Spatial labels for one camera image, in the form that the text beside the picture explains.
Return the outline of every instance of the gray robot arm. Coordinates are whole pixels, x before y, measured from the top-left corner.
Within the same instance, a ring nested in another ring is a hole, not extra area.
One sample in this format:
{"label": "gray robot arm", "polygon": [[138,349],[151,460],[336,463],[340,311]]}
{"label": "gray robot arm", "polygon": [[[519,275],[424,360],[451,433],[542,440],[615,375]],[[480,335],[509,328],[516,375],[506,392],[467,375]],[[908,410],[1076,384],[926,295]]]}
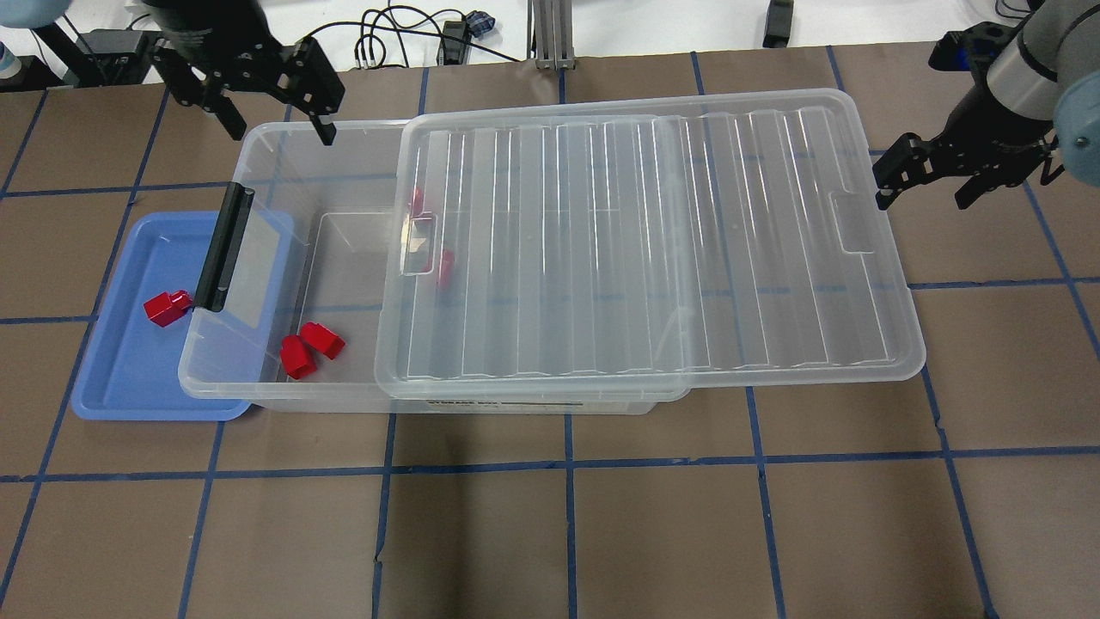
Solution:
{"label": "gray robot arm", "polygon": [[1014,30],[982,23],[950,32],[928,64],[970,70],[975,86],[939,135],[905,133],[875,164],[880,208],[944,176],[970,177],[955,195],[959,208],[1023,183],[1040,165],[1050,181],[1052,129],[1065,168],[1100,186],[1100,1],[1048,0]]}

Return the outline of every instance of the clear plastic lid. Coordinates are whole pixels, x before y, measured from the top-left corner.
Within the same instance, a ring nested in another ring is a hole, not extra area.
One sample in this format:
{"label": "clear plastic lid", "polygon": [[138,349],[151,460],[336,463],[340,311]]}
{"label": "clear plastic lid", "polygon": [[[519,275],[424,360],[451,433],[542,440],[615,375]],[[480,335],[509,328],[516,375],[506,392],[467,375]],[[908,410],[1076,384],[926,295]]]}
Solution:
{"label": "clear plastic lid", "polygon": [[901,380],[924,345],[838,90],[440,113],[403,134],[395,398]]}

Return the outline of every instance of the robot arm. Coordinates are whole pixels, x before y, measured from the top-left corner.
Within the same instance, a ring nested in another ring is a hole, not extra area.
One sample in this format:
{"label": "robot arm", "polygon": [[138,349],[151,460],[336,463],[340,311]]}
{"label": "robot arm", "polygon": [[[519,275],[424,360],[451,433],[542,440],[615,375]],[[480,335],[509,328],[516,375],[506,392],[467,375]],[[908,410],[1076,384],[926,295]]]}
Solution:
{"label": "robot arm", "polygon": [[240,140],[244,119],[222,92],[266,92],[306,112],[321,141],[332,143],[329,114],[340,109],[344,87],[312,37],[284,47],[257,0],[143,2],[166,36],[153,51],[153,66],[179,104],[201,106]]}
{"label": "robot arm", "polygon": [[1044,183],[1053,180],[1052,129],[1066,169],[1100,185],[1100,2],[1052,0],[1012,30],[987,22],[950,32],[928,64],[969,69],[975,86],[939,135],[905,133],[876,162],[879,208],[944,176],[970,177],[955,194],[959,208],[1043,164]]}

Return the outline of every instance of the blue tape line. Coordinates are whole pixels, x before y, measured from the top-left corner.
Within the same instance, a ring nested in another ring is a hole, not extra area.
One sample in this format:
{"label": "blue tape line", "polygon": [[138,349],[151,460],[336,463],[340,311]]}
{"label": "blue tape line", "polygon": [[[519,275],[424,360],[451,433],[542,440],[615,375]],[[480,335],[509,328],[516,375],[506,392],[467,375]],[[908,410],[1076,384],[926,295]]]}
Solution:
{"label": "blue tape line", "polygon": [[700,95],[706,95],[706,91],[703,89],[703,71],[698,68],[698,54],[694,51],[691,53],[691,68],[695,74],[695,90]]}
{"label": "blue tape line", "polygon": [[1074,305],[1077,306],[1077,313],[1081,317],[1085,333],[1088,334],[1089,342],[1092,344],[1092,353],[1096,355],[1097,361],[1100,361],[1100,340],[1097,339],[1097,332],[1092,329],[1092,321],[1089,319],[1089,313],[1085,308],[1085,301],[1081,300],[1081,294],[1077,290],[1077,284],[1069,274],[1069,266],[1066,265],[1062,250],[1058,248],[1058,242],[1054,239],[1054,231],[1050,230],[1050,225],[1046,222],[1046,217],[1043,215],[1043,207],[1038,203],[1038,198],[1035,196],[1035,190],[1032,189],[1031,181],[1024,180],[1024,191],[1027,194],[1027,200],[1031,201],[1032,210],[1035,211],[1035,218],[1038,219],[1040,226],[1043,228],[1046,242],[1050,245],[1054,259],[1058,263],[1058,269],[1062,270],[1062,276],[1065,277],[1066,286],[1069,287],[1069,295],[1074,297]]}
{"label": "blue tape line", "polygon": [[573,468],[573,416],[565,416],[565,572],[569,577],[569,619],[576,619],[576,493]]}
{"label": "blue tape line", "polygon": [[0,319],[0,325],[50,325],[55,323],[91,323],[98,317],[34,317],[30,319]]}
{"label": "blue tape line", "polygon": [[179,610],[176,619],[187,617],[187,605],[191,599],[191,583],[195,581],[195,566],[199,560],[199,545],[202,543],[202,528],[206,526],[206,512],[210,507],[210,491],[213,488],[213,474],[218,471],[218,455],[221,453],[221,440],[226,433],[226,422],[218,422],[213,434],[213,445],[210,447],[210,461],[207,464],[206,480],[202,483],[202,498],[199,499],[199,513],[195,518],[195,534],[191,535],[191,550],[187,554],[187,572],[184,573],[184,588],[179,594]]}
{"label": "blue tape line", "polygon": [[974,577],[978,583],[978,595],[981,596],[981,605],[986,609],[989,619],[998,619],[997,610],[993,609],[993,600],[989,595],[989,585],[986,582],[986,571],[981,566],[981,557],[978,555],[978,543],[974,538],[974,530],[970,527],[970,515],[966,509],[966,501],[963,498],[963,486],[959,484],[958,472],[955,469],[955,458],[952,454],[950,444],[947,442],[947,431],[942,424],[943,418],[939,413],[939,401],[936,399],[936,391],[932,387],[932,375],[928,366],[921,368],[921,379],[924,382],[924,391],[928,398],[928,408],[932,409],[932,420],[939,435],[939,446],[943,450],[944,465],[947,468],[947,478],[952,485],[952,494],[955,496],[955,507],[959,512],[959,521],[963,524],[963,538],[966,540],[967,552],[970,554],[970,565],[974,568]]}
{"label": "blue tape line", "polygon": [[389,522],[389,482],[394,468],[394,441],[397,436],[397,414],[389,413],[386,427],[386,456],[383,461],[382,493],[378,497],[378,529],[374,539],[374,574],[371,587],[371,618],[380,617],[382,606],[382,551],[386,548],[386,524]]}
{"label": "blue tape line", "polygon": [[50,466],[50,457],[53,455],[54,445],[57,444],[57,434],[62,429],[62,420],[65,419],[65,411],[68,409],[69,398],[73,396],[73,387],[76,385],[77,371],[80,368],[80,361],[88,349],[88,341],[91,338],[91,325],[85,328],[84,336],[80,339],[80,346],[77,349],[76,361],[73,369],[69,371],[68,382],[65,384],[65,394],[62,402],[57,407],[57,416],[54,418],[54,425],[50,431],[50,439],[46,441],[46,449],[38,463],[38,472],[34,476],[34,486],[31,488],[31,496],[26,501],[26,509],[23,511],[23,520],[19,524],[19,533],[15,534],[15,543],[12,545],[11,555],[8,557],[8,566],[4,568],[3,581],[0,582],[0,608],[8,596],[8,587],[11,585],[11,576],[15,573],[15,563],[19,561],[19,553],[23,548],[23,540],[26,539],[26,529],[31,526],[31,517],[34,516],[34,507],[38,502],[38,493],[42,490],[43,479],[46,476],[46,467]]}
{"label": "blue tape line", "polygon": [[394,475],[462,475],[470,473],[507,473],[515,471],[547,471],[566,468],[561,461],[535,461],[475,465],[411,465],[393,467]]}
{"label": "blue tape line", "polygon": [[953,450],[956,458],[1003,458],[1028,456],[1088,456],[1100,454],[1100,445],[1059,447],[994,447],[992,450]]}
{"label": "blue tape line", "polygon": [[710,456],[704,458],[604,458],[574,461],[573,468],[656,468],[668,466],[739,466],[756,464],[755,456]]}
{"label": "blue tape line", "polygon": [[417,103],[416,113],[420,115],[424,113],[425,107],[428,104],[428,67],[424,67],[424,73],[420,75],[420,102]]}
{"label": "blue tape line", "polygon": [[[35,119],[38,112],[41,112],[42,103],[45,101],[45,95],[40,101],[38,110],[35,112]],[[138,166],[138,174],[134,178],[133,188],[130,192],[130,199],[127,200],[127,208],[123,211],[122,220],[119,222],[119,229],[114,236],[114,245],[111,247],[111,255],[107,259],[107,266],[103,268],[103,276],[100,279],[99,291],[96,294],[96,301],[92,303],[91,313],[97,314],[99,312],[99,305],[103,300],[103,292],[107,289],[107,280],[111,276],[111,267],[114,264],[114,258],[119,252],[119,245],[122,243],[122,232],[125,229],[127,219],[130,215],[130,209],[133,207],[134,196],[138,191],[138,185],[141,184],[142,175],[145,173],[145,166],[148,164],[150,153],[153,151],[153,142],[156,140],[156,132],[161,126],[161,121],[164,119],[164,109],[168,102],[168,89],[164,89],[164,95],[161,97],[161,107],[156,112],[156,119],[153,121],[153,129],[150,132],[148,141],[145,144],[145,152],[142,154],[141,165]],[[28,129],[26,135],[24,135],[24,142],[30,139],[30,129]],[[46,469],[50,466],[50,458],[53,456],[54,446],[57,444],[57,435],[61,433],[62,422],[65,421],[65,411],[68,409],[69,398],[73,396],[73,387],[76,384],[76,376],[80,368],[80,363],[84,360],[85,352],[88,349],[88,341],[91,338],[91,323],[84,330],[84,338],[80,340],[80,347],[77,350],[76,360],[73,363],[73,369],[69,372],[69,379],[65,386],[65,395],[62,397],[61,406],[57,408],[57,417],[54,418],[53,429],[50,431],[50,440],[46,441],[46,449],[42,454],[42,462],[38,465],[38,473],[34,482],[34,487],[31,489],[31,497],[26,502],[26,510],[23,512],[23,520],[20,523],[19,534],[15,539],[15,544],[12,548],[11,556],[8,560],[8,567],[4,570],[3,582],[0,583],[0,607],[3,606],[3,599],[8,595],[8,587],[11,584],[11,576],[15,571],[15,563],[19,561],[19,553],[23,546],[23,540],[26,537],[26,529],[31,523],[31,517],[34,516],[34,507],[37,505],[38,493],[42,489],[43,480],[46,476]]]}
{"label": "blue tape line", "polygon": [[763,512],[763,532],[768,541],[768,563],[771,565],[771,587],[776,595],[776,615],[787,619],[787,603],[783,600],[783,581],[779,571],[779,550],[776,546],[776,528],[771,521],[771,497],[768,493],[767,461],[763,454],[763,439],[760,436],[760,418],[757,416],[756,393],[745,388],[745,400],[749,409],[749,425],[752,429],[752,453],[757,465],[757,483],[760,487],[760,508]]}
{"label": "blue tape line", "polygon": [[237,469],[215,473],[217,479],[285,479],[292,477],[358,477],[382,475],[381,466],[342,466],[332,468],[274,468],[274,469]]}
{"label": "blue tape line", "polygon": [[1057,277],[1042,277],[1037,279],[990,279],[987,281],[930,281],[921,284],[909,284],[910,289],[957,289],[971,287],[1015,287],[1015,286],[1048,286],[1066,283]]}
{"label": "blue tape line", "polygon": [[224,189],[229,180],[207,180],[204,183],[165,183],[160,185],[141,185],[139,191],[168,191],[174,189]]}
{"label": "blue tape line", "polygon": [[768,464],[864,463],[893,461],[928,461],[943,457],[943,452],[870,452],[867,454],[791,454],[765,456]]}
{"label": "blue tape line", "polygon": [[828,64],[833,67],[833,79],[836,79],[836,87],[839,90],[847,92],[848,90],[844,87],[844,78],[840,77],[840,65],[836,62],[836,53],[833,51],[832,45],[825,46],[825,53],[828,55]]}
{"label": "blue tape line", "polygon": [[133,185],[119,187],[78,187],[72,189],[35,189],[30,191],[9,191],[10,198],[28,198],[38,196],[75,196],[88,194],[124,194],[133,189]]}
{"label": "blue tape line", "polygon": [[148,473],[54,473],[46,474],[44,483],[64,482],[164,482],[176,479],[205,479],[199,471],[154,471]]}
{"label": "blue tape line", "polygon": [[[1050,447],[994,447],[978,450],[953,450],[956,458],[1004,458],[1034,456],[1079,456],[1100,454],[1100,445],[1060,445]],[[779,454],[765,455],[767,464],[814,464],[814,463],[858,463],[922,461],[943,457],[935,452],[870,452],[840,454]],[[490,463],[481,465],[452,466],[402,466],[394,467],[394,475],[468,475],[477,473],[502,473],[515,471],[564,471],[578,468],[656,468],[675,466],[747,466],[755,465],[756,456],[711,456],[703,458],[605,458],[565,461],[534,461],[515,463]],[[255,469],[219,471],[216,479],[263,479],[288,477],[354,477],[384,475],[383,466],[331,467],[304,469]],[[66,482],[148,482],[173,479],[205,479],[201,471],[164,471],[133,473],[53,473],[42,478],[45,484]],[[29,484],[36,475],[0,475],[0,484]]]}
{"label": "blue tape line", "polygon": [[31,132],[34,131],[34,126],[38,123],[38,117],[42,115],[42,108],[46,104],[46,95],[50,90],[43,90],[42,97],[38,98],[38,104],[34,108],[34,113],[31,115],[31,122],[26,125],[26,131],[23,132],[23,141],[19,143],[19,150],[15,151],[15,157],[11,159],[11,167],[8,168],[8,175],[3,179],[3,186],[0,186],[0,199],[4,196],[10,195],[8,189],[11,188],[11,180],[15,177],[15,168],[19,167],[19,162],[23,158],[23,153],[26,152],[26,144],[31,141]]}

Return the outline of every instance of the metal stand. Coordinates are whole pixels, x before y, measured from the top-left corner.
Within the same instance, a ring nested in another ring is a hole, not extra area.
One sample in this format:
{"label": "metal stand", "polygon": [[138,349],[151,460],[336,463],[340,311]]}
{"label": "metal stand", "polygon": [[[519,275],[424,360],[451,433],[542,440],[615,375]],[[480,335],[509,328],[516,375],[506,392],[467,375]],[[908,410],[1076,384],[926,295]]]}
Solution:
{"label": "metal stand", "polygon": [[527,14],[534,19],[535,66],[573,68],[573,0],[530,0]]}

